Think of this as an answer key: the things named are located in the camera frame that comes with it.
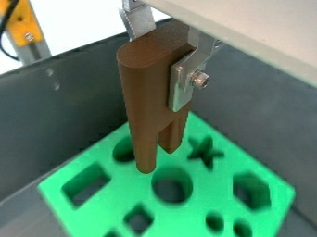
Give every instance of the square hole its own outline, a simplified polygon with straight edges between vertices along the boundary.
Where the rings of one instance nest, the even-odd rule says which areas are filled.
[[[137,206],[126,215],[125,221],[138,235],[142,235],[151,226],[154,219],[142,206]]]
[[[110,177],[98,164],[89,166],[71,181],[68,181],[62,190],[67,194],[77,207],[82,206],[87,200],[110,182]]]

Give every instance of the metal clamp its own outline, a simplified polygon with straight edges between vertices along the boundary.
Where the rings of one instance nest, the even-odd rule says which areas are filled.
[[[189,43],[197,47],[171,66],[169,107],[177,112],[190,101],[193,87],[205,88],[209,75],[204,72],[206,62],[222,48],[221,41],[196,28],[190,28]]]
[[[123,0],[119,7],[130,39],[134,40],[157,28],[151,7],[137,0]]]

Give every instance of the white overhead surface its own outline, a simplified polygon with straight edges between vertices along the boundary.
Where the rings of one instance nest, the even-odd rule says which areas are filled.
[[[316,0],[143,0],[317,86]]]

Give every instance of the hexagonal hole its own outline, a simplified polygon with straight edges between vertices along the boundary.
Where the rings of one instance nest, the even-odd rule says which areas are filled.
[[[206,168],[213,170],[214,159],[225,157],[225,152],[214,148],[212,137],[206,137],[202,141],[190,138],[189,142],[193,148],[189,159],[201,159]]]
[[[126,215],[125,222],[134,230],[135,234],[142,235],[154,222],[154,218],[145,210],[142,205],[138,205]]]
[[[272,205],[269,185],[252,172],[234,176],[233,193],[252,210]]]
[[[130,137],[125,137],[125,139],[118,142],[114,147],[113,156],[114,159],[121,163],[131,162],[135,160],[133,141]]]

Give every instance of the circular hole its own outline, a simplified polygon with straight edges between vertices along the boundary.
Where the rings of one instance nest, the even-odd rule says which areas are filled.
[[[181,168],[162,168],[153,178],[153,190],[166,203],[181,204],[192,197],[193,183],[190,175]]]
[[[130,137],[126,137],[121,142],[118,142],[114,147],[113,155],[114,159],[121,163],[135,160],[133,142]]]
[[[18,19],[16,19],[18,21],[24,21],[24,18],[20,16],[20,17],[18,17]]]
[[[222,219],[221,215],[218,215],[216,213],[212,213],[208,215],[206,224],[208,224],[209,228],[216,232],[220,232],[224,230],[224,226],[225,226],[224,219]]]
[[[252,237],[253,231],[248,223],[238,221],[233,226],[233,231],[238,237]]]

